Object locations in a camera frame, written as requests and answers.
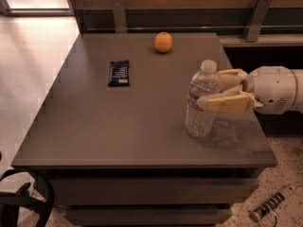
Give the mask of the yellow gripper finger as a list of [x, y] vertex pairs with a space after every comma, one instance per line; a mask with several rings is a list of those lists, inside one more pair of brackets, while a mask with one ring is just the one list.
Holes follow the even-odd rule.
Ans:
[[233, 87], [242, 85], [247, 73], [242, 69], [226, 69], [219, 72], [222, 82], [222, 90], [226, 91]]
[[244, 92], [241, 85], [222, 93], [200, 96], [197, 105], [202, 110], [213, 113], [245, 113], [249, 109], [264, 107], [253, 93]]

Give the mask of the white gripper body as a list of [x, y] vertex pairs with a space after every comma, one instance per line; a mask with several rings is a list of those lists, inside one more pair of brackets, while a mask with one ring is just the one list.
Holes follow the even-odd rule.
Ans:
[[260, 114], [297, 111], [297, 70], [284, 66], [261, 66], [244, 80], [243, 90], [255, 96]]

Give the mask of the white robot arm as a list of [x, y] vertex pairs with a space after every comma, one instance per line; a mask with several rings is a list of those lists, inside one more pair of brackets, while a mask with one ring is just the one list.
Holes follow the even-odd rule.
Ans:
[[207, 112], [259, 114], [303, 113], [303, 70], [261, 66], [250, 73], [242, 69], [219, 72], [220, 93], [201, 96], [198, 105]]

